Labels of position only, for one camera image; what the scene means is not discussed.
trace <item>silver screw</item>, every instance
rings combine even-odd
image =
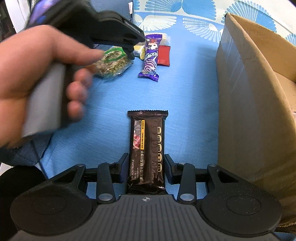
[[[110,193],[102,193],[99,195],[99,199],[101,201],[110,201],[113,198],[113,195],[111,195]]]
[[[180,196],[180,198],[183,200],[183,201],[192,201],[194,199],[194,196],[190,193],[184,193]]]

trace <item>gray gripper handle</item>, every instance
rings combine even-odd
[[[61,127],[66,69],[62,63],[53,63],[34,88],[27,103],[22,137]]]

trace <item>white tag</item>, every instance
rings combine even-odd
[[[130,14],[133,14],[133,2],[128,3],[128,8],[130,9]]]

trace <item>blue tablecloth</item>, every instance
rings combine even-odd
[[[134,4],[135,23],[140,28],[147,32],[165,32],[171,37],[171,66],[157,67],[158,83],[137,77],[143,67],[140,59],[135,59],[134,64],[113,81],[95,78],[85,118],[55,133],[41,160],[49,177],[77,163],[92,168],[102,162],[117,161],[128,152],[128,110],[168,110],[165,153],[175,162],[189,162],[198,168],[216,163],[218,80],[215,55],[224,14],[233,12],[249,18],[296,44],[296,35],[288,20],[279,21],[278,15],[272,18],[266,10],[268,6],[250,1],[141,0]],[[286,8],[282,5],[278,11]],[[177,185],[166,183],[166,188],[174,195],[178,192]],[[119,194],[121,187],[116,185],[115,191]],[[204,185],[197,185],[197,191],[198,198],[202,198]],[[95,197],[95,185],[89,185],[87,194]]]

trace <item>gray ribbed surface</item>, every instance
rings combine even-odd
[[[123,195],[113,204],[101,205],[78,229],[54,237],[36,237],[20,231],[12,241],[275,241],[274,235],[237,238],[216,231],[195,207],[181,205],[171,195]]]

